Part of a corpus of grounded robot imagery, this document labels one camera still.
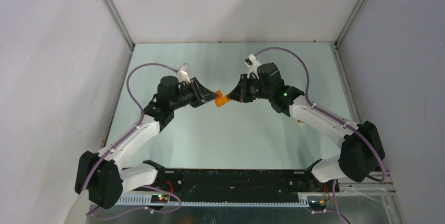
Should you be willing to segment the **orange pill organizer box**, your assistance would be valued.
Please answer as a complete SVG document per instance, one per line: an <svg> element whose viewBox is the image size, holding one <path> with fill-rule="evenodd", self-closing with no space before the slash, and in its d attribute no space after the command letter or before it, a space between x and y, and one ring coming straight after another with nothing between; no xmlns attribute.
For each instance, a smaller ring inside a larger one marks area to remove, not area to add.
<svg viewBox="0 0 445 224"><path fill-rule="evenodd" d="M216 93L218 95L218 97L214 100L216 107L221 107L231 101L227 97L227 95L223 95L223 93L220 90L217 90Z"/></svg>

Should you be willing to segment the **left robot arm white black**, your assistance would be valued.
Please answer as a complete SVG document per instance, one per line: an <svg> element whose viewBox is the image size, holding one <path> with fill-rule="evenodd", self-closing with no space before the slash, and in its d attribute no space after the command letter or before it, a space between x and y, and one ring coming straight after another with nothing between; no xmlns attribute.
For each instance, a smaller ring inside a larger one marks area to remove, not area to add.
<svg viewBox="0 0 445 224"><path fill-rule="evenodd" d="M124 168L124 163L165 129L174 118L175 110L188 105L197 108L218 98L217 92L205 88L196 78L180 82L175 76L163 77L134 128L112 146L95 153L86 151L80 156L75 192L81 194L86 190L91 202L109 209L128 191L145 185L161 190L166 177L154 165L143 162Z"/></svg>

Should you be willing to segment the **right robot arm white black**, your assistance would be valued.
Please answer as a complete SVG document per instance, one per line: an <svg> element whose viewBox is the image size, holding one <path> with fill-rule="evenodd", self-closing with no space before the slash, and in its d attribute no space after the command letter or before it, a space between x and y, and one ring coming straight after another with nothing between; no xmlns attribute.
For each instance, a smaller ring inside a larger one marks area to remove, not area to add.
<svg viewBox="0 0 445 224"><path fill-rule="evenodd" d="M268 100L276 112L308 124L340 148L339 155L316 161L309 167L311 173L306 175L305 184L311 191L319 191L327 181L343 177L362 182L385 158L373 123L349 121L317 106L303 91L286 85L274 63L259 65L242 74L227 98L240 103Z"/></svg>

